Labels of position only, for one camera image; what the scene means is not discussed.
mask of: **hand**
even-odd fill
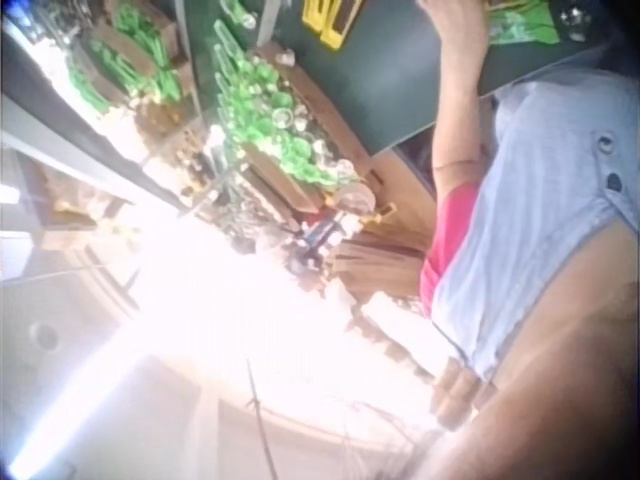
[[[443,78],[476,88],[489,48],[489,23],[482,0],[417,0],[442,41]]]

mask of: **shirt button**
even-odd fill
[[[598,139],[598,150],[605,155],[610,155],[613,152],[613,139],[608,135],[603,135]]]
[[[621,192],[622,180],[620,180],[620,176],[615,173],[610,173],[607,177],[607,188],[609,190],[613,190],[614,192]]]

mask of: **red top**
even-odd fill
[[[429,315],[438,282],[467,235],[479,191],[480,183],[465,183],[438,205],[436,232],[420,276],[420,296]]]

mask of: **person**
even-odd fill
[[[506,87],[490,155],[483,2],[418,4],[442,43],[421,296],[459,354],[435,412],[465,426],[416,478],[589,478],[637,426],[638,82],[558,67]]]

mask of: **skin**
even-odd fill
[[[626,478],[611,467],[637,435],[638,288],[556,338],[415,478]]]
[[[486,173],[481,154],[477,88],[489,46],[479,0],[421,0],[442,41],[440,99],[433,138],[433,178],[438,199]]]
[[[486,172],[477,85],[487,21],[480,0],[418,4],[442,41],[433,146],[441,200]],[[411,478],[620,478],[609,466],[637,434],[639,302],[637,237],[620,222],[589,241],[549,286],[527,320],[538,341],[521,335],[499,393]]]

